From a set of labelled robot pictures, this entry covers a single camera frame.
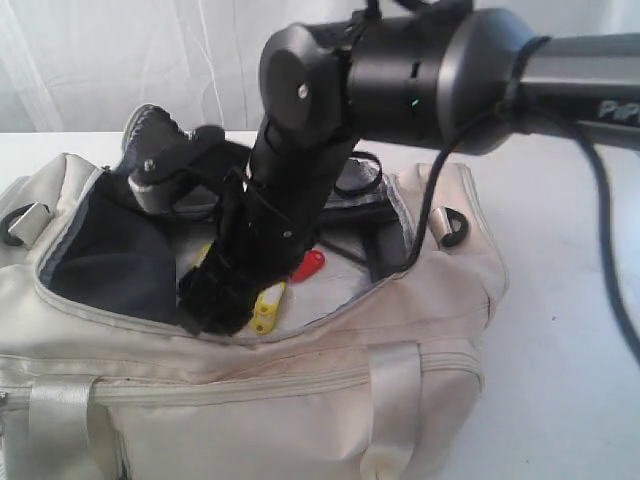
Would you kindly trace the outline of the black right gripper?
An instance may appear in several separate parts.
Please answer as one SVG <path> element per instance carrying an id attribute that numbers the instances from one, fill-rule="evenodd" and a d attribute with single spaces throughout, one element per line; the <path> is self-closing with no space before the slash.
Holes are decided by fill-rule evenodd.
<path id="1" fill-rule="evenodd" d="M 219 195 L 209 269 L 178 282 L 180 325 L 190 334 L 234 336 L 253 317 L 261 290 L 286 279 L 315 243 L 315 231 L 340 169 L 285 170 L 264 183 L 240 166 L 209 177 Z"/>

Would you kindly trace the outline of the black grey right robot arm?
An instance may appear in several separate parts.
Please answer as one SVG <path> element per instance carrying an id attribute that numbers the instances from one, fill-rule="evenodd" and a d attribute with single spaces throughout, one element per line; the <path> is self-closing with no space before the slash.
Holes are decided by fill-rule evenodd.
<path id="1" fill-rule="evenodd" d="M 370 2 L 347 23 L 274 33 L 259 64 L 264 117 L 253 149 L 232 153 L 204 137 L 188 147 L 189 173 L 218 203 L 214 244 L 179 284 L 183 327 L 234 335 L 249 322 L 259 293 L 311 248 L 359 141 L 438 151 L 420 209 L 424 236 L 451 153 L 484 154 L 512 134 L 535 133 L 576 141 L 593 167 L 605 284 L 629 331 L 595 148 L 639 146 L 638 35 L 538 36 L 514 13 L 469 1 L 405 8 L 383 18 Z"/>

